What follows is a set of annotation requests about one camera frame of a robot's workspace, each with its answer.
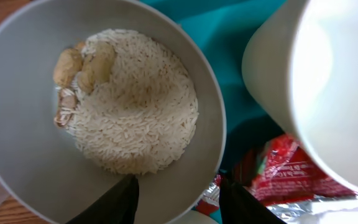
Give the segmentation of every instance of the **gray bowl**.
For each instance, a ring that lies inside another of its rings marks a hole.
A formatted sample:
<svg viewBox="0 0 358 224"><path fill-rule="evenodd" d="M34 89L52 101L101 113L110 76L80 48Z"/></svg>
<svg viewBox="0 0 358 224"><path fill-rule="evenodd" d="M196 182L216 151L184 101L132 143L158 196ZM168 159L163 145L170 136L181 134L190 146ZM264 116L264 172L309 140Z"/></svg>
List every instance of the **gray bowl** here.
<svg viewBox="0 0 358 224"><path fill-rule="evenodd" d="M169 18L135 1L39 0L0 26L0 181L27 208L65 223L121 177L86 160L52 122L52 71L67 46L108 28L134 29L170 48L195 83L200 116L181 159L141 177L136 223L184 214L213 179L226 139L223 99L195 43Z"/></svg>

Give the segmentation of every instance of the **teal cloth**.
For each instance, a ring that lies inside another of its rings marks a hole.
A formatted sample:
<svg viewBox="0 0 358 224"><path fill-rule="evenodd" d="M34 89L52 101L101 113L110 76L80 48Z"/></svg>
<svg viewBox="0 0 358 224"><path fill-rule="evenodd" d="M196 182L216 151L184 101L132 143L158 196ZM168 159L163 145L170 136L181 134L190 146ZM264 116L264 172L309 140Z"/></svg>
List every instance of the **teal cloth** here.
<svg viewBox="0 0 358 224"><path fill-rule="evenodd" d="M231 170L250 147L282 133L245 88L241 60L252 34L284 1L143 0L181 24L216 74L227 115L222 169Z"/></svg>

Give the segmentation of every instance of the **wooden table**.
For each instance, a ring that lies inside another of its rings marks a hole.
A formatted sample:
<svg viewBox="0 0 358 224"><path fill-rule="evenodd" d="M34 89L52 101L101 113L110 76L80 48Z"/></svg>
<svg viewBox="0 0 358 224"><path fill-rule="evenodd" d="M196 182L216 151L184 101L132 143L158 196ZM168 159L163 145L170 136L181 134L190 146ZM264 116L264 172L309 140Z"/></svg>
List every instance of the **wooden table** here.
<svg viewBox="0 0 358 224"><path fill-rule="evenodd" d="M30 0L0 0L0 23L28 2ZM47 224L47 222L28 211L17 200L9 197L0 206L0 224Z"/></svg>

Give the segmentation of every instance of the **rice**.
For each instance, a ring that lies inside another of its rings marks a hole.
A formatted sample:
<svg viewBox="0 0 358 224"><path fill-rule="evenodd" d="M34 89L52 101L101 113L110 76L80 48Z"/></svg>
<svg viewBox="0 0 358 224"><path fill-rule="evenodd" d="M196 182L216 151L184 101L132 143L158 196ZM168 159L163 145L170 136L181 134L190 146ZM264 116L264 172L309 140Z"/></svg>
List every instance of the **rice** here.
<svg viewBox="0 0 358 224"><path fill-rule="evenodd" d="M198 117L193 82L180 59L134 30L105 30L86 40L83 57L107 41L117 53L110 81L87 95L74 79L64 94L78 104L66 126L77 148L118 174L156 173L176 161L192 139Z"/></svg>

